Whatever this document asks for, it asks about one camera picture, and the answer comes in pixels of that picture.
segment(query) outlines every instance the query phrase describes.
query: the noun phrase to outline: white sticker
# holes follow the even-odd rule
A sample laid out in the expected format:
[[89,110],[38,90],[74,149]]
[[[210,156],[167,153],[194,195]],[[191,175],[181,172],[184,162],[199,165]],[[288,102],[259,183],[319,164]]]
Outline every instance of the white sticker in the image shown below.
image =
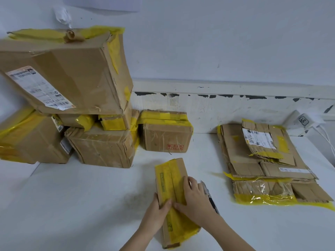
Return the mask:
[[291,173],[313,173],[312,170],[298,169],[298,168],[279,167],[279,170],[282,172],[291,172]]
[[55,116],[54,114],[51,116],[52,121],[54,122],[58,132],[61,132],[64,128],[64,125],[61,124],[61,120],[60,118],[58,118],[57,116]]
[[70,151],[72,150],[72,145],[70,144],[69,140],[64,137],[61,140],[61,146],[63,147],[63,149],[66,151],[67,154],[70,153]]
[[75,108],[67,98],[30,66],[6,72],[6,75],[47,107],[62,111]]
[[258,145],[265,148],[275,149],[273,145],[273,140],[269,133],[258,132],[254,130],[247,130],[243,128],[243,135],[247,142],[250,145]]

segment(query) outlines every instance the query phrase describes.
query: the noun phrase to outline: white power adapter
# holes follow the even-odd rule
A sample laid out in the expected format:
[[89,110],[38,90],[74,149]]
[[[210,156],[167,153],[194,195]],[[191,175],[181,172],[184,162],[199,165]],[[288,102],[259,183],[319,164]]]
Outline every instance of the white power adapter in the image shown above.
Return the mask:
[[306,136],[311,128],[316,128],[320,124],[325,123],[320,114],[302,113],[295,110],[283,123],[288,135],[290,136]]

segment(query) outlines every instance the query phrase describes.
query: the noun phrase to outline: human hand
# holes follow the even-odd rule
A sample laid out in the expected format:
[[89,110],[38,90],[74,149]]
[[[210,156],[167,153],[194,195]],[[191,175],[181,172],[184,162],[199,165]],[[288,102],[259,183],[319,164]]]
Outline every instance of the human hand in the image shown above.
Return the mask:
[[171,206],[172,200],[169,199],[165,202],[163,207],[159,209],[158,196],[157,193],[155,193],[153,195],[153,201],[146,210],[138,229],[153,237],[162,227]]
[[204,228],[205,223],[208,222],[210,217],[215,216],[216,212],[208,196],[204,193],[203,185],[192,177],[184,176],[184,194],[187,205],[175,202],[173,207]]

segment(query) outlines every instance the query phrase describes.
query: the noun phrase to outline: tabletop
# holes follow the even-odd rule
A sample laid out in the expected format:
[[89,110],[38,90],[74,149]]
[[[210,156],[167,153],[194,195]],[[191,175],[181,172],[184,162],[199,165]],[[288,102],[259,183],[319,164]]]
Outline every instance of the tabletop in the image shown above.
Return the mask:
[[[335,198],[335,168],[306,137],[291,137],[318,183]],[[335,212],[312,206],[244,206],[233,198],[217,136],[194,134],[183,154],[139,147],[130,169],[40,164],[0,217],[0,250],[119,250],[140,224],[156,191],[155,165],[182,157],[204,181],[226,222],[257,251],[334,250]],[[159,231],[147,250],[161,250]],[[202,229],[178,250],[221,250]]]

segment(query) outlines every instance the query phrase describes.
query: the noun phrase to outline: forearm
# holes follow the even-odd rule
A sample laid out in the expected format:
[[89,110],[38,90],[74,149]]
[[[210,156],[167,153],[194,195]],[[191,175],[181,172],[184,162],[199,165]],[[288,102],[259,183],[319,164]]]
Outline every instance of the forearm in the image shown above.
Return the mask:
[[224,251],[255,251],[218,214],[210,216],[204,229],[215,238]]
[[153,236],[138,229],[120,251],[145,251]]

